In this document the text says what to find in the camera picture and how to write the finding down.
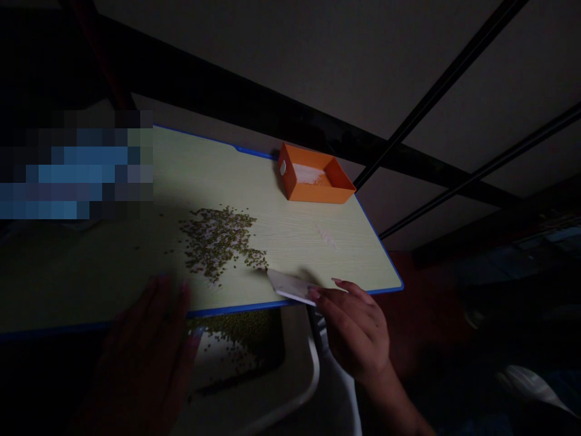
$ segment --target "pile of mung beans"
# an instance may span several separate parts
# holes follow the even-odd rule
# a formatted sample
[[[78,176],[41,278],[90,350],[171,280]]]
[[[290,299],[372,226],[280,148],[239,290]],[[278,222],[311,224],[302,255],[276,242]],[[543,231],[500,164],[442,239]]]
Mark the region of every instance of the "pile of mung beans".
[[[189,272],[203,273],[210,283],[216,283],[226,271],[226,263],[237,261],[240,256],[244,257],[248,267],[268,269],[266,251],[249,246],[251,234],[248,228],[256,218],[236,212],[230,206],[222,210],[199,209],[190,213],[201,220],[179,222],[182,225],[180,230],[189,238],[185,248]]]

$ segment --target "wooden grain desk top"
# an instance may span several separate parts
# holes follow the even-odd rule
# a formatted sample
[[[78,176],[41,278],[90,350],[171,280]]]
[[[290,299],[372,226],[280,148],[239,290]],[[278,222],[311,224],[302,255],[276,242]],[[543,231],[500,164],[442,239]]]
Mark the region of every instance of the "wooden grain desk top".
[[[290,202],[274,160],[166,128],[152,135],[153,213],[81,234],[36,223],[0,248],[0,334],[108,322],[162,271],[189,280],[198,314],[286,304],[242,259],[226,265],[220,288],[189,272],[179,221],[199,208],[230,206],[257,218],[251,247],[267,251],[270,268],[321,286],[338,277],[371,292],[403,288],[355,196],[344,205]]]

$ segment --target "white salt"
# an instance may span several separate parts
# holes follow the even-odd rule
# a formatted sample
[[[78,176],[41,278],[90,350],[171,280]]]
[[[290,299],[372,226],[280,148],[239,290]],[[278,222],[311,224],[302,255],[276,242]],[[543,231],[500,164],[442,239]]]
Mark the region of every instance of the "white salt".
[[[318,179],[325,174],[323,170],[317,168],[307,167],[300,163],[293,163],[292,167],[297,175],[297,183],[306,183],[307,185],[315,185]]]
[[[321,226],[319,226],[319,224],[315,224],[315,228],[319,232],[319,236],[321,236],[323,242],[336,251],[337,245],[335,244],[335,240],[331,237],[331,235],[327,233],[325,230],[323,230]]]

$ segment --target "finger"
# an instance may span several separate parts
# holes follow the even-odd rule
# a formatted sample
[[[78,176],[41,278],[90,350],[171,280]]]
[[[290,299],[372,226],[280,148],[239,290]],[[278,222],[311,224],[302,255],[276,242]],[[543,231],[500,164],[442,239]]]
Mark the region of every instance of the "finger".
[[[347,292],[349,292],[349,294],[358,297],[364,303],[372,306],[376,305],[375,300],[371,297],[371,295],[366,293],[363,289],[361,289],[358,285],[354,284],[353,282],[346,282],[345,280],[340,279],[331,279],[331,280],[333,280],[335,284],[339,286],[341,289],[345,289]]]
[[[309,291],[312,300],[325,317],[327,324],[332,325],[339,332],[349,349],[355,355],[367,353],[371,342],[363,330],[339,307],[316,290]]]
[[[373,319],[372,308],[369,305],[359,298],[338,289],[318,289],[318,292],[345,312],[369,339],[375,336],[379,324]]]
[[[198,327],[182,343],[176,364],[169,383],[168,392],[162,406],[165,429],[160,434],[169,434],[188,395],[189,382],[192,378],[195,356],[200,346],[204,327]]]
[[[182,283],[180,293],[177,298],[176,308],[171,314],[168,322],[160,331],[160,355],[175,356],[182,340],[183,329],[185,327],[186,317],[189,311],[191,292],[186,281]],[[173,361],[165,359],[165,365],[168,371],[173,365]]]
[[[147,348],[162,324],[171,298],[171,284],[166,275],[157,278],[157,288],[141,318],[136,331],[136,345],[140,349]]]
[[[123,347],[127,341],[133,336],[137,325],[141,321],[149,301],[151,300],[157,287],[157,277],[150,277],[145,285],[143,294],[135,302],[135,304],[129,309],[127,315],[125,316],[122,325],[120,326],[119,338],[117,340],[116,346],[118,348]]]

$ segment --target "metal bar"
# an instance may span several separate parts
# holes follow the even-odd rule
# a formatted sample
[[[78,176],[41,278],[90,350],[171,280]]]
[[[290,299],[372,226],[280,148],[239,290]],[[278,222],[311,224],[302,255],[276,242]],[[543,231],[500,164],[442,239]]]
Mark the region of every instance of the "metal bar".
[[[539,217],[540,214],[550,216],[554,210],[561,213],[580,211],[579,205],[581,205],[581,174],[414,249],[413,263],[423,269],[436,263],[501,246],[516,238],[540,231],[545,223],[545,220]]]
[[[421,217],[423,214],[431,211],[436,206],[444,203],[449,198],[453,197],[459,190],[465,188],[467,185],[483,179],[490,173],[496,171],[498,168],[506,165],[515,157],[520,156],[521,154],[527,152],[535,145],[540,144],[545,139],[549,138],[550,136],[554,135],[555,133],[563,130],[565,127],[569,126],[570,124],[574,123],[575,121],[581,119],[581,102],[577,103],[575,106],[564,112],[563,114],[559,115],[552,121],[545,124],[540,129],[536,130],[535,132],[531,133],[525,139],[522,139],[517,144],[513,145],[504,153],[500,154],[499,156],[495,157],[490,162],[486,163],[484,166],[480,167],[476,170],[473,174],[470,175],[468,179],[460,183],[458,186],[447,190],[446,192],[440,194],[438,197],[434,198],[433,200],[427,202],[425,205],[417,209],[416,211],[409,214],[407,217],[403,218],[401,221],[396,223],[395,225],[391,226],[389,229],[385,230],[379,235],[380,239],[385,239],[389,235],[397,232],[398,230],[404,228],[412,221],[416,220],[417,218]]]
[[[428,93],[420,100],[404,122],[387,140],[381,154],[371,164],[365,167],[353,183],[355,188],[361,189],[363,184],[373,175],[381,165],[381,161],[391,148],[402,142],[419,124],[427,113],[438,103],[454,83],[464,74],[472,63],[490,45],[496,36],[506,27],[514,16],[527,4],[528,0],[505,0],[484,23],[480,30],[460,52],[444,74],[436,81]]]

